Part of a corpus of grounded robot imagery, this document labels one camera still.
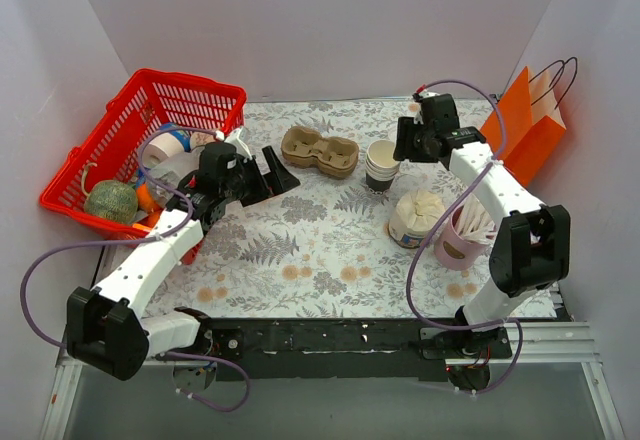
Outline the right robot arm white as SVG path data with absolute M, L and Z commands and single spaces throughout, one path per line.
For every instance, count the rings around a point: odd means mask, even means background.
M 547 206 L 499 163 L 475 127 L 461 127 L 449 94 L 416 93 L 420 110 L 397 124 L 397 161 L 440 163 L 466 185 L 494 222 L 490 278 L 449 324 L 427 320 L 418 343 L 427 358 L 475 357 L 507 342 L 503 325 L 527 298 L 565 278 L 570 224 L 561 205 Z

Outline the stack of paper cups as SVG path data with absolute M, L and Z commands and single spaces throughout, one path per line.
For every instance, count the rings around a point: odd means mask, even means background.
M 387 191 L 399 171 L 400 162 L 393 157 L 395 143 L 377 140 L 369 145 L 365 158 L 365 183 L 375 193 Z

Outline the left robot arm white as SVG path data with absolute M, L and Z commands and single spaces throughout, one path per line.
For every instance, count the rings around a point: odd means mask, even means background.
M 207 144 L 197 168 L 178 183 L 144 243 L 94 288 L 77 288 L 66 306 L 66 350 L 75 359 L 119 379 L 130 379 L 144 361 L 177 350 L 193 360 L 213 346 L 207 315 L 179 307 L 146 317 L 147 305 L 169 273 L 220 220 L 228 204 L 250 206 L 299 186 L 270 147 L 262 150 L 268 173 L 234 145 Z

